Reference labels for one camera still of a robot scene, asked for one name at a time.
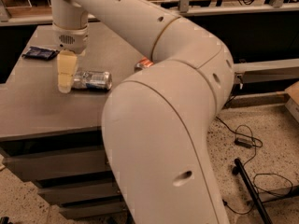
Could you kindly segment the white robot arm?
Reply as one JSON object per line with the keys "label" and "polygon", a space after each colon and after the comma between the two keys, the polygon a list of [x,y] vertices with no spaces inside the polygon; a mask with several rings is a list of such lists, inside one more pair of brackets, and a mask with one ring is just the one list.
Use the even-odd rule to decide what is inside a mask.
{"label": "white robot arm", "polygon": [[108,96],[102,135],[135,224],[229,224],[206,135],[234,83],[226,46],[147,0],[71,0],[153,65]]}

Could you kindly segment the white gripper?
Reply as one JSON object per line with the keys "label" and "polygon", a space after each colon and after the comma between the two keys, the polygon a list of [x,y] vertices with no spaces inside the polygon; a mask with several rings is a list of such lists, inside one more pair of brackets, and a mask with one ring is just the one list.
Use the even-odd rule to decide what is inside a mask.
{"label": "white gripper", "polygon": [[88,43],[88,27],[82,29],[63,29],[52,25],[54,40],[62,49],[57,56],[58,90],[69,93],[78,70],[78,56],[86,49]]}

